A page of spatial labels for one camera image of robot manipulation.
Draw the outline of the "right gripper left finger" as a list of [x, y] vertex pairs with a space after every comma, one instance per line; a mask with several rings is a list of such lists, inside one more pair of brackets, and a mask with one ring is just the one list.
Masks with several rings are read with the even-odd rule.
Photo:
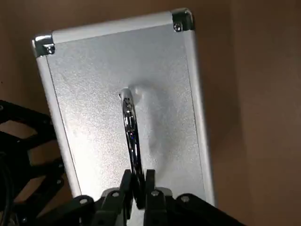
[[90, 196], [81, 195], [63, 206], [55, 225], [125, 226], [131, 215], [132, 203], [132, 173], [127, 169], [120, 186], [105, 190], [97, 201]]

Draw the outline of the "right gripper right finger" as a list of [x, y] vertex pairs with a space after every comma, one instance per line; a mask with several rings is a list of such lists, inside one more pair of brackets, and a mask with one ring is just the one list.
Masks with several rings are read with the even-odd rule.
[[155, 170], [146, 171], [145, 226], [242, 226], [243, 223], [185, 193], [173, 198], [155, 187]]

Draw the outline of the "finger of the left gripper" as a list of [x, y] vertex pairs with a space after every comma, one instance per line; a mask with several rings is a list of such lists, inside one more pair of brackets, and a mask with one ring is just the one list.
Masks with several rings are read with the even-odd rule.
[[[9, 224], [14, 219], [18, 224], [33, 221], [63, 187], [64, 165], [61, 158], [40, 165], [31, 165], [28, 160], [0, 154], [0, 211], [1, 224]], [[44, 176], [38, 188], [22, 202], [15, 198], [31, 179]]]
[[6, 132], [0, 133], [0, 149], [9, 151], [28, 151], [39, 145], [56, 140], [55, 129], [51, 118], [43, 113], [0, 101], [0, 122], [15, 121], [24, 124], [36, 131], [36, 134], [27, 138], [19, 138]]

